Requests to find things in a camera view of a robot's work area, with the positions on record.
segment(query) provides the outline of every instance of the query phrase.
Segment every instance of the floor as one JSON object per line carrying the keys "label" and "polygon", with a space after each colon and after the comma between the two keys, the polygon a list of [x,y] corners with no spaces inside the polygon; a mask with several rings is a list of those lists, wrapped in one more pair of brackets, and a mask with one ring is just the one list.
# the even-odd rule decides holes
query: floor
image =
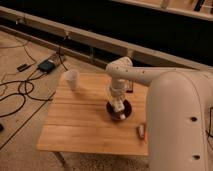
{"label": "floor", "polygon": [[[0,31],[0,47],[16,46],[20,42],[14,36]],[[32,42],[26,46],[30,55],[35,58],[38,63],[49,57],[53,51],[41,47]],[[78,69],[80,72],[96,72],[103,73],[104,70],[93,65],[78,61],[72,57],[66,57],[65,65],[67,68]],[[23,64],[31,64],[32,60],[27,57],[23,47],[0,49],[0,78],[4,74],[15,73],[16,68]],[[35,69],[31,67],[28,70],[17,75],[7,76],[4,82],[11,80],[22,80]],[[35,92],[33,96],[38,98],[48,98],[57,87],[60,75],[64,72],[64,68],[59,66],[50,75],[41,80],[34,81]],[[17,84],[11,85],[6,94],[16,92]],[[0,102],[0,115],[11,112],[21,104],[20,97],[11,97]],[[44,105],[34,116],[34,111],[42,104],[33,100],[27,100],[26,105],[18,113],[0,118],[5,130],[0,133],[0,170],[1,171],[28,171],[28,170],[131,170],[146,171],[147,158],[139,156],[117,156],[117,155],[98,155],[98,154],[80,154],[80,153],[62,153],[68,163],[68,167],[61,167],[58,160],[51,152],[41,152],[36,150],[42,125],[45,121],[48,106],[50,102]]]}

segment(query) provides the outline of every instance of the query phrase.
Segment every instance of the paper cup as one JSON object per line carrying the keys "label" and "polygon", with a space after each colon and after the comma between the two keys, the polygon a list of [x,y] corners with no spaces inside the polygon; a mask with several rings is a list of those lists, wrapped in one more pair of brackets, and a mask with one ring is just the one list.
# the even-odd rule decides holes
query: paper cup
{"label": "paper cup", "polygon": [[72,91],[76,90],[78,86],[79,72],[78,70],[71,69],[64,73],[64,79],[67,81]]}

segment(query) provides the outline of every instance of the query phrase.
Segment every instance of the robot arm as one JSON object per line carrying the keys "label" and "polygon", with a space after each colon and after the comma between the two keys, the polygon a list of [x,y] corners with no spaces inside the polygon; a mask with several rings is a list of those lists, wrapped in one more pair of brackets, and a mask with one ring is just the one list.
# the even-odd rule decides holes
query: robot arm
{"label": "robot arm", "polygon": [[133,67],[132,61],[128,57],[122,57],[109,63],[106,67],[106,72],[112,79],[108,91],[108,99],[111,106],[114,108],[114,112],[119,113],[125,108],[123,101],[125,100],[127,84],[124,80],[149,86],[152,80],[162,73],[177,70],[184,72],[194,71],[182,68]]}
{"label": "robot arm", "polygon": [[205,116],[213,106],[213,75],[192,69],[133,67],[128,57],[111,62],[109,102],[125,106],[125,80],[149,86],[146,119],[150,171],[209,171]]}
{"label": "robot arm", "polygon": [[122,57],[109,63],[106,67],[106,73],[112,77],[111,86],[116,85],[119,79],[133,81],[145,86],[149,86],[154,78],[162,73],[169,71],[195,71],[183,68],[166,68],[166,67],[133,67],[128,57]]}

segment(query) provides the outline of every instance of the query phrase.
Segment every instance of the cable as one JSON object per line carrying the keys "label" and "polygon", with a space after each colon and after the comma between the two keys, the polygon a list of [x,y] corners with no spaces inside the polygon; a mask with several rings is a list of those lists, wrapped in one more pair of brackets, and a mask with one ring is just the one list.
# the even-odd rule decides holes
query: cable
{"label": "cable", "polygon": [[[3,75],[3,77],[2,77],[0,83],[4,83],[4,79],[5,79],[7,76],[9,76],[9,75],[17,75],[17,74],[19,74],[19,72],[16,72],[16,73],[14,73],[14,74],[5,74],[5,75]],[[3,95],[5,94],[5,92],[6,92],[6,90],[8,89],[8,86],[7,86],[7,85],[4,85],[4,86],[5,86],[5,88],[3,89],[2,93],[0,94],[0,97],[3,96]]]}
{"label": "cable", "polygon": [[[24,45],[24,43],[23,43],[21,40],[19,40],[16,36],[14,36],[14,37],[15,37],[15,39],[16,39],[18,42],[20,42],[22,45]],[[27,56],[33,61],[33,63],[31,64],[31,66],[37,64],[37,61],[36,61],[36,60],[30,55],[30,53],[27,51],[26,46],[23,46],[23,48],[24,48],[24,51],[25,51],[25,53],[27,54]]]}
{"label": "cable", "polygon": [[59,57],[59,59],[60,59],[61,65],[64,67],[64,69],[65,69],[66,71],[68,71],[67,67],[64,65],[64,63],[63,63],[63,61],[62,61],[62,59],[61,59],[61,46],[59,46],[59,49],[58,49],[58,57]]}
{"label": "cable", "polygon": [[210,108],[210,117],[209,117],[209,128],[208,128],[208,131],[206,130],[206,133],[208,135],[208,138],[213,138],[213,135],[211,133],[211,128],[212,128],[212,110],[213,110],[213,107]]}
{"label": "cable", "polygon": [[0,46],[0,49],[10,49],[10,48],[19,48],[19,47],[24,47],[29,43],[29,40],[27,40],[26,43],[22,45],[17,45],[17,46]]}
{"label": "cable", "polygon": [[25,47],[27,46],[27,44],[30,42],[31,37],[29,37],[29,39],[24,43],[18,39],[16,39],[18,42],[21,43],[21,45],[16,45],[16,46],[0,46],[0,49],[10,49],[10,48],[19,48],[19,47]]}
{"label": "cable", "polygon": [[[52,98],[53,97],[53,95],[55,94],[55,92],[54,93],[52,93],[51,95],[50,95],[50,97],[49,97],[49,99],[50,98]],[[0,150],[2,150],[8,143],[9,143],[9,141],[28,123],[28,121],[30,120],[30,119],[32,119],[32,117],[33,116],[35,116],[35,114],[45,105],[47,103],[47,101],[44,101],[42,104],[41,104],[41,106],[39,106],[38,107],[38,109],[35,111],[35,112],[33,112],[32,113],[32,115],[7,139],[7,141],[0,147]]]}
{"label": "cable", "polygon": [[211,133],[211,127],[212,127],[212,110],[213,110],[213,107],[210,108],[209,128],[208,128],[208,131],[206,130],[206,134],[207,134],[207,142],[209,144],[209,147],[213,151],[213,146],[212,146],[212,144],[209,141],[209,138],[213,138],[213,135]]}
{"label": "cable", "polygon": [[[0,102],[1,102],[1,101],[5,100],[5,99],[11,97],[11,96],[21,96],[21,97],[23,98],[22,104],[21,104],[17,109],[15,109],[14,111],[9,112],[9,113],[7,113],[7,114],[1,114],[1,115],[0,115],[0,118],[13,115],[13,114],[15,114],[16,112],[18,112],[19,110],[22,109],[22,107],[23,107],[23,106],[25,105],[25,103],[26,103],[26,96],[28,97],[28,94],[30,94],[31,92],[33,92],[33,90],[34,90],[34,88],[35,88],[34,84],[33,84],[32,82],[30,82],[30,81],[38,80],[38,79],[40,79],[42,76],[45,75],[45,74],[41,74],[41,75],[38,76],[38,77],[30,78],[36,71],[37,71],[37,69],[34,70],[34,71],[28,76],[28,78],[27,78],[26,80],[9,81],[9,82],[5,82],[5,83],[0,84],[0,86],[9,85],[9,84],[15,84],[15,83],[20,83],[20,84],[24,83],[24,84],[26,85],[26,88],[25,88],[25,92],[24,92],[24,93],[21,92],[21,90],[18,89],[18,93],[17,93],[17,92],[16,92],[16,93],[11,93],[11,94],[7,95],[6,97],[3,97],[2,99],[0,99]],[[30,89],[30,90],[27,90],[27,84],[30,84],[30,85],[31,85],[31,89]]]}

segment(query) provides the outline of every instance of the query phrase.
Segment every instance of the wooden table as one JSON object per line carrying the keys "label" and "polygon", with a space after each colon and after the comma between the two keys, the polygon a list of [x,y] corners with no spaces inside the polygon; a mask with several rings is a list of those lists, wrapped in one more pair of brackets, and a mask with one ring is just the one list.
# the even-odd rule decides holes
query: wooden table
{"label": "wooden table", "polygon": [[55,152],[147,155],[147,143],[139,139],[137,126],[145,122],[147,87],[134,83],[134,93],[127,94],[133,111],[121,122],[113,121],[106,111],[105,74],[80,74],[78,88],[71,91],[60,79],[37,149]]}

